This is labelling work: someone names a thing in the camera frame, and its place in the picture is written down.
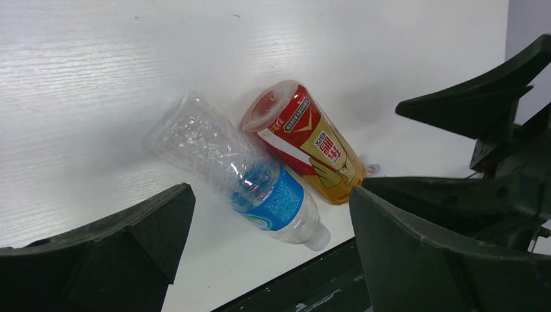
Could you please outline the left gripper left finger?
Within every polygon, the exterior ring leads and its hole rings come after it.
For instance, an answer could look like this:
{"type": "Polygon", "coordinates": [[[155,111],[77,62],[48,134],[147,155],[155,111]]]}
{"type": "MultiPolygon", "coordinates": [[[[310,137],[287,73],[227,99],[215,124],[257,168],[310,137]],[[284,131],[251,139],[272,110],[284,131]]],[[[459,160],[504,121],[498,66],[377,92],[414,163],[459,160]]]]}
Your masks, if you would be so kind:
{"type": "Polygon", "coordinates": [[[1,249],[2,311],[160,311],[196,198],[186,183],[22,248],[1,249]]]}

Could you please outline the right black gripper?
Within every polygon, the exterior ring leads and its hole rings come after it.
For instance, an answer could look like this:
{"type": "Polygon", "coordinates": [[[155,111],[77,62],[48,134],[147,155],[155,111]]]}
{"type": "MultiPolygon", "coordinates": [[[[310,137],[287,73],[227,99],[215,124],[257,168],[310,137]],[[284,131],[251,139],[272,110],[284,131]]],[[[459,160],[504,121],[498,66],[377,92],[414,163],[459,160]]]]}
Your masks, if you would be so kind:
{"type": "Polygon", "coordinates": [[[396,114],[477,139],[470,169],[485,179],[373,177],[362,186],[412,215],[455,233],[499,241],[550,220],[550,105],[522,125],[508,121],[513,105],[550,64],[550,35],[464,83],[399,102],[396,114]]]}

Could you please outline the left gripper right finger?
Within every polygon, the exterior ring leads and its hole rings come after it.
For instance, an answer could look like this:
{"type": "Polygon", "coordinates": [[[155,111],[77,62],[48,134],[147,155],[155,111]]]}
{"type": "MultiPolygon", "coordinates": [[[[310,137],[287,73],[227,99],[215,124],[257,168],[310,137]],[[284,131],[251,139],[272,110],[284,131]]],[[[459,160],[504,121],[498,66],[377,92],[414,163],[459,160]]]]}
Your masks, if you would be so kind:
{"type": "Polygon", "coordinates": [[[454,233],[356,187],[353,232],[374,311],[549,311],[550,257],[454,233]]]}

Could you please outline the blue label clear bottle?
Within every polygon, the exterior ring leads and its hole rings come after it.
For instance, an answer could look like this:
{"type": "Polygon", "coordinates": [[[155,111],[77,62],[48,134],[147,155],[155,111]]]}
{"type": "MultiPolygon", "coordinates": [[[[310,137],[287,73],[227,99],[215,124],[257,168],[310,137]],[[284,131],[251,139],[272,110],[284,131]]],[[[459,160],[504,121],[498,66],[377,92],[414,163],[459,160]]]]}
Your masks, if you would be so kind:
{"type": "Polygon", "coordinates": [[[330,242],[309,191],[200,93],[175,102],[152,127],[147,145],[273,238],[314,252],[330,242]]]}

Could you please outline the red gold drink bottle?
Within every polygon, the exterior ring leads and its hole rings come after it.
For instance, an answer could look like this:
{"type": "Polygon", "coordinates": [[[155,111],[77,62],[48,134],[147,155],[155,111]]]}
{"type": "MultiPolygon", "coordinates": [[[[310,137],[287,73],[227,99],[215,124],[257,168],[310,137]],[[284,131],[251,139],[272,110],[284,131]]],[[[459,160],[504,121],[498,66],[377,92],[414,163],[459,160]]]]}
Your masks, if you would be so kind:
{"type": "Polygon", "coordinates": [[[265,89],[241,127],[331,205],[348,202],[352,188],[378,171],[363,162],[308,89],[295,80],[265,89]]]}

